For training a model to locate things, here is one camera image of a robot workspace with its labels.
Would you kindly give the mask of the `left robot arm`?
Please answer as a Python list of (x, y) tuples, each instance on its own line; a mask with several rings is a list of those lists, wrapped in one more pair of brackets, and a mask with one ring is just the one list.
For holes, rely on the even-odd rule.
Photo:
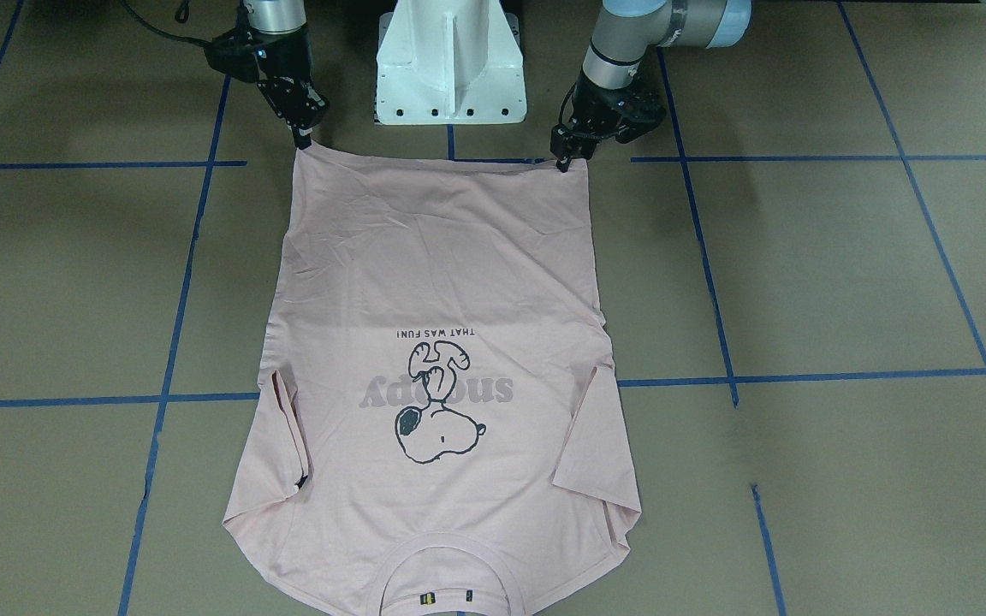
[(668, 112), (640, 65), (650, 48), (724, 48), (751, 23), (751, 1), (603, 1), (579, 77), (561, 103), (550, 151), (563, 173), (613, 139), (631, 143)]

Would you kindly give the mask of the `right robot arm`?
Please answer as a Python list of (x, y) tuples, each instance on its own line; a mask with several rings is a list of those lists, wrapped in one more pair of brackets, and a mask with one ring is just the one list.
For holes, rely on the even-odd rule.
[(249, 17), (257, 87), (276, 117), (285, 121), (294, 145), (304, 151), (330, 108), (314, 85), (312, 36), (304, 1), (243, 1)]

